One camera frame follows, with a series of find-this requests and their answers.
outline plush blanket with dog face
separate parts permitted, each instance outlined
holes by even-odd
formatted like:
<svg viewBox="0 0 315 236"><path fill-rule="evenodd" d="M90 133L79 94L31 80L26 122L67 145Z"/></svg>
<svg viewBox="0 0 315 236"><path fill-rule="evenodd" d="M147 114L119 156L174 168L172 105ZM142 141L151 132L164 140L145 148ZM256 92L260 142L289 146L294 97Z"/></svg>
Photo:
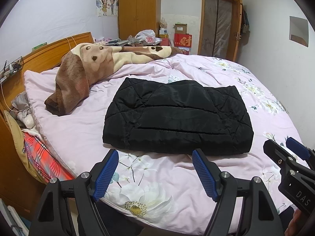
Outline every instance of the plush blanket with dog face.
<svg viewBox="0 0 315 236"><path fill-rule="evenodd" d="M81 43L63 58L56 76L56 91L46 101L52 114L69 114L89 96L91 85L108 77L126 64L144 64L182 53L169 46L108 47Z"/></svg>

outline blue gripper pad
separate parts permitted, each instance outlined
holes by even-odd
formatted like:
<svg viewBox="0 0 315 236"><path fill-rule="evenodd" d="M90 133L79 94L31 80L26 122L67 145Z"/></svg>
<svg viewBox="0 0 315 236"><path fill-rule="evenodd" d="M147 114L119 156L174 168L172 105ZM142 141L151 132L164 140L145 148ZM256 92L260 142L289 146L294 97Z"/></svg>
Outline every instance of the blue gripper pad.
<svg viewBox="0 0 315 236"><path fill-rule="evenodd" d="M308 160L311 155L308 152L308 149L303 146L301 143L296 141L294 138L289 137L285 142L287 148L299 156L302 160Z"/></svg>
<svg viewBox="0 0 315 236"><path fill-rule="evenodd" d="M218 193L215 187L215 180L196 150L193 151L193 165L206 194L214 201L217 201Z"/></svg>
<svg viewBox="0 0 315 236"><path fill-rule="evenodd" d="M103 167L100 175L95 181L95 191L93 194L93 198L95 201L98 201L100 198L104 197L108 185L111 182L111 178L114 175L114 172L117 168L118 161L119 161L118 152L114 150L109 159L107 160L105 166Z"/></svg>

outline plaid fabric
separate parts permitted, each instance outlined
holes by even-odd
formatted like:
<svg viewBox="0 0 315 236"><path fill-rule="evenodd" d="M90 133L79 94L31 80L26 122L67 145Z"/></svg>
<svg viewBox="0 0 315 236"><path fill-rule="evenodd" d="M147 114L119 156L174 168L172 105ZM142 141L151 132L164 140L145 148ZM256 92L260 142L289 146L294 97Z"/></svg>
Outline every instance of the plaid fabric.
<svg viewBox="0 0 315 236"><path fill-rule="evenodd" d="M53 177L57 177L60 181L74 179L37 137L24 132L24 147L28 160L46 182Z"/></svg>

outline black quilted jacket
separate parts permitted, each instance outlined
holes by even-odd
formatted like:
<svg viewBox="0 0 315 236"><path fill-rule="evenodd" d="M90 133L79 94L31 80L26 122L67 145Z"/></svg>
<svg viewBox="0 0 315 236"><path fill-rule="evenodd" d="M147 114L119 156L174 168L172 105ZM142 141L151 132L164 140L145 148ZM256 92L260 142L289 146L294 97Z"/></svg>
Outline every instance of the black quilted jacket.
<svg viewBox="0 0 315 236"><path fill-rule="evenodd" d="M129 150L206 155L249 152L253 129L235 86L126 78L108 107L103 142Z"/></svg>

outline floral bedding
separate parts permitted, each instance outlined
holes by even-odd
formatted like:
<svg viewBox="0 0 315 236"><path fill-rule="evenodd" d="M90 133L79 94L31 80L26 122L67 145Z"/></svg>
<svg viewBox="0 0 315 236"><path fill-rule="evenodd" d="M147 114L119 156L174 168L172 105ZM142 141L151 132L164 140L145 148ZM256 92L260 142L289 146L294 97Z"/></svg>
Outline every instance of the floral bedding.
<svg viewBox="0 0 315 236"><path fill-rule="evenodd" d="M176 55L140 65L125 65L91 87L90 96L70 115L58 117L45 110L45 99L55 91L58 69L41 74L25 72L26 92L37 127L55 158L79 175L90 171L112 146L103 144L103 119L107 107L126 77L169 83L192 79L205 87L235 85L251 118L251 151L234 156L209 156L221 171L234 177L260 176L278 212L291 203L278 191L279 168L263 153L267 139L285 147L299 134L281 103L245 67L213 57ZM127 216L162 229L202 235L215 208L197 176L189 155L118 150L119 165L102 199ZM237 199L230 232L235 232L242 200Z"/></svg>

